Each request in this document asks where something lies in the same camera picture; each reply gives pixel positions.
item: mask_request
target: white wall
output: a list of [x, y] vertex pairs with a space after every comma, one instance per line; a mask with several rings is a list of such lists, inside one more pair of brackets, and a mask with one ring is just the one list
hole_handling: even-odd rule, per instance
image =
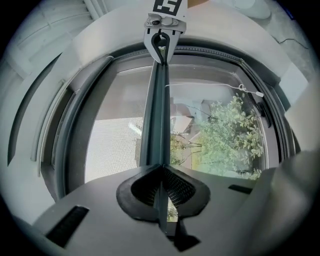
[[38, 163], [30, 160], [30, 143], [19, 143], [22, 137], [32, 141], [34, 130], [24, 129], [24, 123], [37, 117], [27, 108], [16, 154], [7, 166], [11, 127], [33, 81], [92, 22], [82, 0], [42, 1], [20, 25], [0, 61], [0, 189], [11, 212], [30, 224], [54, 200], [44, 179], [38, 177]]

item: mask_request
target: window pane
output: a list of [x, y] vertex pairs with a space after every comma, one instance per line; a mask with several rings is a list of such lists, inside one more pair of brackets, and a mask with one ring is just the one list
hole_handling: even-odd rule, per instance
[[213, 85], [221, 83], [238, 88], [242, 81], [214, 67], [170, 68], [171, 164], [257, 179], [266, 155], [261, 121], [247, 93]]
[[149, 66], [123, 71], [113, 80], [92, 128], [85, 182], [139, 166], [151, 70]]

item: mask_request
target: gray floor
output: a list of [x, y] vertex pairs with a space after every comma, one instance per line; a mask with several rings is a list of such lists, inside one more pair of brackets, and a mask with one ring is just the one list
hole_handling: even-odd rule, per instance
[[291, 20], [284, 9], [274, 0], [265, 0], [271, 16], [252, 19], [263, 27], [289, 56], [308, 81], [318, 65], [317, 56], [296, 20]]

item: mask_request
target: green foliage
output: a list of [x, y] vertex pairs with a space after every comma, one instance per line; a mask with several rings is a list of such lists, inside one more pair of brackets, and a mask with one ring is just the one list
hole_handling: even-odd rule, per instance
[[263, 155], [257, 118], [253, 110], [245, 113], [243, 104], [238, 94], [227, 105], [213, 103], [208, 121], [200, 124], [201, 163], [208, 166], [207, 172], [249, 170]]

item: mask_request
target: white cord tassel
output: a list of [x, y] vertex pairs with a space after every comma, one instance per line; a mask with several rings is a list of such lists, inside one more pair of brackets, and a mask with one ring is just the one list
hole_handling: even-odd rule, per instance
[[241, 83], [239, 85], [239, 87], [233, 87], [230, 84], [227, 83], [199, 83], [199, 82], [184, 82], [184, 83], [172, 83], [172, 84], [167, 84], [165, 87], [167, 86], [183, 86], [183, 85], [195, 85], [195, 86], [229, 86], [233, 89], [237, 89], [240, 91], [243, 91], [247, 94], [255, 94], [261, 98], [263, 98], [264, 94], [262, 92], [259, 91], [248, 91], [247, 88], [244, 86], [243, 83]]

